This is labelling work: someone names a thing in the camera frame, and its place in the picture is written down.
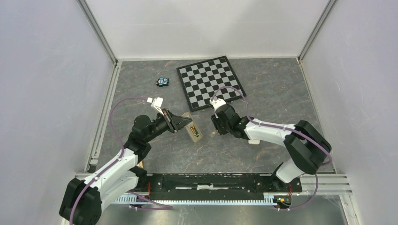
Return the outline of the beige remote control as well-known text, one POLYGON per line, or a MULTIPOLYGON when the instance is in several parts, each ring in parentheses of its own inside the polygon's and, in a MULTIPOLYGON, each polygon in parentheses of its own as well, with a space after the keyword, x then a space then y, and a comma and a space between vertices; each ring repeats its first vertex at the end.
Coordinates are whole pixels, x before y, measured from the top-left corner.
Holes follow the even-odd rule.
POLYGON ((183 117, 188 117, 191 119, 191 122, 185 126, 187 133, 189 134, 190 138, 194 143, 197 143, 199 140, 203 138, 202 132, 198 128, 196 121, 194 120, 193 116, 190 112, 185 112, 183 117))

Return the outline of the beige battery cover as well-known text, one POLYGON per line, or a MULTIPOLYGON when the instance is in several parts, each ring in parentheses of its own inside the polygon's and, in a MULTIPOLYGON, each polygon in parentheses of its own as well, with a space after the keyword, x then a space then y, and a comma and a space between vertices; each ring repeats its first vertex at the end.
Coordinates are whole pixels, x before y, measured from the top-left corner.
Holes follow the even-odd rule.
POLYGON ((215 136, 216 136, 216 132, 215 131, 213 131, 213 132, 211 132, 211 134, 209 135, 211 138, 214 138, 215 136))

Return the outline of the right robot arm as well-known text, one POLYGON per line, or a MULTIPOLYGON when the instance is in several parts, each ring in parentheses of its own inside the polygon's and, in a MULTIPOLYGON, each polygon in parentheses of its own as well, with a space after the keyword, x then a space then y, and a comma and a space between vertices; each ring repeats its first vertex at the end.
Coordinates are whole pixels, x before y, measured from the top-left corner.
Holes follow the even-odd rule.
POLYGON ((221 99, 212 102, 212 106, 211 120, 219 134, 231 134, 249 144, 265 141, 286 148, 290 159, 278 166, 271 178, 271 186, 276 191, 284 191, 291 181, 303 174, 316 174, 327 163, 326 159, 329 163, 332 161, 331 145, 308 121, 276 124, 241 117, 221 99))

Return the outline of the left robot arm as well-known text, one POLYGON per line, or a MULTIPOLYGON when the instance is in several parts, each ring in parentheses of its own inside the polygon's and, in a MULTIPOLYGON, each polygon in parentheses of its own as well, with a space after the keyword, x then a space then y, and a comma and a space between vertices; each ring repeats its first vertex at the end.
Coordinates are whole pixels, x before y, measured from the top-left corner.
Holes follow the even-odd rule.
POLYGON ((104 166, 80 180, 73 178, 66 187, 59 215, 71 225, 95 225, 103 211, 124 193, 147 186, 147 177, 138 164, 151 149, 150 141, 166 131, 176 133, 192 119, 168 109, 151 120, 146 115, 134 119, 132 131, 121 150, 104 166))

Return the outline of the white remote control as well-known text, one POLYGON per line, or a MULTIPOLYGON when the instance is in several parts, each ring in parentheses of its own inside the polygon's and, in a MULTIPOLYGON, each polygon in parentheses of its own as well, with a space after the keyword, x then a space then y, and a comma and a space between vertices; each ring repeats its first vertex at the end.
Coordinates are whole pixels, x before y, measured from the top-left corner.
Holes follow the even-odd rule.
POLYGON ((250 139, 250 140, 248 140, 248 143, 251 144, 251 145, 259 145, 260 144, 260 140, 250 139))

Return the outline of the small blue owl toy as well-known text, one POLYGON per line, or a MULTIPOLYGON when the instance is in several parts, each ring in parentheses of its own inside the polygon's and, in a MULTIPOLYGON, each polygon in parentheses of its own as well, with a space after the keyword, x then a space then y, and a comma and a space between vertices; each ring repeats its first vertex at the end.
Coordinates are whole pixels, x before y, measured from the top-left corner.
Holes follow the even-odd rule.
POLYGON ((169 86, 169 78, 166 77, 160 77, 156 81, 156 85, 158 87, 167 87, 169 86))

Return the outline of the black white checkerboard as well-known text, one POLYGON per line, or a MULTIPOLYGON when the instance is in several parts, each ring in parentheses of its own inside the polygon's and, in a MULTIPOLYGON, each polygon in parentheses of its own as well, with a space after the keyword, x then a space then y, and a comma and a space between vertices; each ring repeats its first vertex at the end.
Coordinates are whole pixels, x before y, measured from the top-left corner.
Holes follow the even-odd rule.
POLYGON ((221 56, 176 69, 191 112, 209 108, 213 95, 226 102, 246 93, 227 56, 221 56))

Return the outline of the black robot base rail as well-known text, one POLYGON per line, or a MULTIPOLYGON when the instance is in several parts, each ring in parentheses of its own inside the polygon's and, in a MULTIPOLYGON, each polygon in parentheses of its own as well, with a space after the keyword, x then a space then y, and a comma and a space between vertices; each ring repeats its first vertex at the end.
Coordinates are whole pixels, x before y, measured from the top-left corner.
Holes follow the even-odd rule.
POLYGON ((262 200, 264 193, 300 193, 299 178, 283 183, 262 173, 152 173, 139 179, 134 192, 151 200, 262 200))

